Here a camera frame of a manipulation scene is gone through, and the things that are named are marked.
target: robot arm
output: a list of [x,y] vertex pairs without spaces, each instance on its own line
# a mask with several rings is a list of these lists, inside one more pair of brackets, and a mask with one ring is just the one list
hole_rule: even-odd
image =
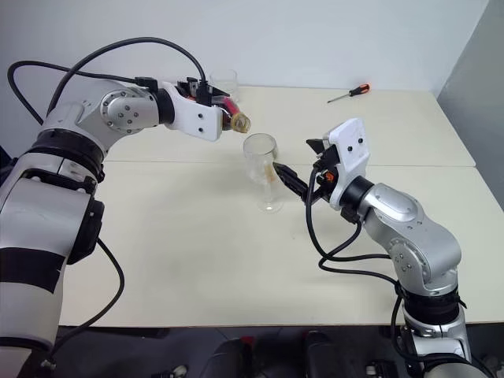
[[94,194],[109,148],[158,124],[209,141],[250,127],[217,88],[206,106],[190,83],[140,79],[145,87],[97,80],[85,97],[57,106],[0,187],[1,377],[23,376],[30,356],[54,345],[65,266],[93,251],[102,226]]
[[[313,168],[320,186],[311,196],[313,201],[323,198],[333,209],[342,210],[345,219],[359,219],[368,235],[391,257],[398,291],[405,301],[402,347],[407,350],[405,354],[414,358],[431,355],[429,363],[407,358],[410,373],[437,376],[451,370],[447,365],[471,362],[458,297],[461,250],[457,240],[428,218],[415,198],[365,178],[369,151],[361,120],[348,120],[323,139],[309,139],[307,143],[318,154]],[[305,202],[309,190],[306,183],[287,166],[274,166],[283,183]],[[439,365],[443,361],[432,358],[435,354],[454,355],[459,363]],[[471,365],[453,369],[458,373],[458,369],[466,369],[467,376],[482,376]]]

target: table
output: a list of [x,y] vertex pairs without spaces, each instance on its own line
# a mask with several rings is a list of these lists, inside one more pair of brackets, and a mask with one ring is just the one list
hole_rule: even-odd
[[[292,168],[307,179],[309,165]],[[240,160],[107,161],[106,173],[97,192],[106,204],[101,236],[123,267],[126,286],[96,325],[390,322],[392,286],[319,270],[301,201],[284,189],[282,210],[262,213]],[[370,166],[368,178],[414,195],[434,221],[454,233],[463,253],[459,280],[467,321],[504,321],[504,301],[498,300],[504,287],[504,215],[479,173],[462,166]],[[313,207],[313,218],[326,249],[353,231],[323,202]],[[368,252],[381,249],[363,232],[343,253]],[[393,274],[389,261],[355,264]],[[67,267],[60,323],[80,324],[94,315],[117,283],[99,248]]]
[[[332,89],[241,87],[239,106],[252,120],[251,132],[276,138],[280,161],[310,164],[306,139],[321,138],[348,118],[365,122],[370,165],[474,166],[457,133],[424,91],[370,91],[327,104],[345,91]],[[163,126],[123,138],[108,161],[226,162],[241,154],[247,135],[226,132],[216,143],[171,132]]]

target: clear plastic cup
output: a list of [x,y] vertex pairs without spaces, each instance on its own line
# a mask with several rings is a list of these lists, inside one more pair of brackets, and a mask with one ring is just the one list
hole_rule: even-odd
[[246,173],[258,189],[257,205],[266,213],[275,213],[284,204],[279,196],[280,182],[272,163],[278,155],[276,140],[264,133],[253,134],[243,142]]
[[210,74],[210,84],[228,93],[235,102],[238,102],[238,74],[235,70],[216,69]]

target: screwdriver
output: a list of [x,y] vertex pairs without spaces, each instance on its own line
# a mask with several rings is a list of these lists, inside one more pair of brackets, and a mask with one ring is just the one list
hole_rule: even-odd
[[371,86],[369,84],[359,85],[357,88],[352,89],[351,91],[348,91],[347,94],[344,94],[343,96],[339,96],[339,97],[336,97],[336,98],[334,98],[332,100],[329,100],[328,104],[330,104],[331,102],[334,102],[336,100],[340,100],[341,98],[354,97],[354,96],[357,96],[357,95],[363,95],[364,93],[368,93],[369,89],[371,89]]

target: red screwdriver handle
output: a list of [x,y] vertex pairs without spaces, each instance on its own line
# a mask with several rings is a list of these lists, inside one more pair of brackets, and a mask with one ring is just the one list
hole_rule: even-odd
[[354,97],[357,95],[362,95],[364,93],[368,93],[370,89],[371,89],[371,86],[369,84],[362,84],[362,85],[358,86],[357,88],[352,89],[351,91],[348,91],[348,93],[350,94],[350,97]]

